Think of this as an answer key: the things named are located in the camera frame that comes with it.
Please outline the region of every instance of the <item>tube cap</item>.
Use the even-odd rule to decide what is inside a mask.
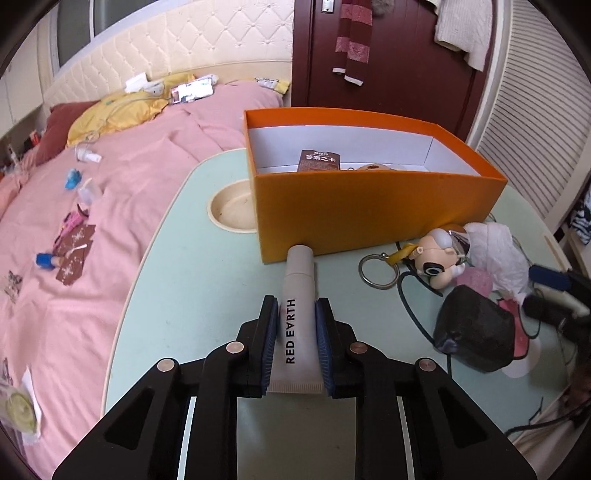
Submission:
[[[295,245],[287,251],[285,276],[303,273],[314,278],[314,253],[305,245]]]

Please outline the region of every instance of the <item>figurine keychain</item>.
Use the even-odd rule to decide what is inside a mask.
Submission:
[[[396,285],[400,276],[398,263],[404,258],[414,261],[419,275],[429,277],[429,285],[436,290],[447,287],[452,279],[461,275],[466,269],[466,258],[470,250],[470,238],[464,227],[446,225],[431,230],[417,244],[408,244],[398,252],[372,254],[363,257],[359,262],[361,279],[372,288],[388,290]],[[381,260],[394,269],[394,279],[390,283],[378,284],[371,281],[363,272],[368,260]]]

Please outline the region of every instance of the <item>pink bedsheet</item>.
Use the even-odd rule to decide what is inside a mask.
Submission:
[[[167,107],[155,120],[101,138],[100,164],[77,163],[73,150],[36,169],[0,222],[0,275],[22,275],[13,305],[0,292],[0,361],[20,382],[30,367],[43,411],[41,440],[25,448],[42,479],[100,415],[103,383],[129,289],[155,230],[199,162],[244,146],[243,111],[281,106],[280,96],[252,82],[219,86],[207,99]],[[75,208],[64,189],[78,168],[104,197],[92,206],[94,244],[82,277],[71,287],[35,266],[51,251],[60,223]]]

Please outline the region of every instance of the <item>metal key ring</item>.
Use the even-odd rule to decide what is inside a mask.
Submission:
[[[397,264],[390,265],[392,267],[392,269],[394,269],[394,279],[390,283],[386,283],[386,284],[374,283],[368,277],[365,276],[365,273],[363,273],[363,265],[365,265],[367,260],[381,260],[382,262],[387,262],[388,258],[389,258],[389,255],[385,254],[385,253],[381,253],[379,255],[372,254],[372,255],[367,255],[366,257],[363,257],[359,261],[359,268],[358,268],[359,276],[361,277],[361,280],[363,280],[365,283],[367,283],[367,285],[369,285],[370,287],[377,288],[378,290],[389,290],[393,286],[395,286],[396,282],[398,281],[398,277],[400,276],[400,268],[398,268]]]

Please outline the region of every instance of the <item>metal screw head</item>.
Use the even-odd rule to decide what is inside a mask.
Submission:
[[[161,372],[170,372],[174,368],[174,360],[170,358],[164,358],[158,362],[157,367]]]
[[[418,366],[421,370],[423,370],[425,372],[432,372],[433,370],[435,370],[437,368],[437,364],[435,363],[435,361],[431,360],[430,358],[423,358],[418,363]]]
[[[240,353],[244,350],[244,344],[242,342],[230,342],[226,345],[226,350],[229,353]]]
[[[354,342],[349,345],[349,350],[353,353],[365,353],[368,351],[368,346],[363,342]]]

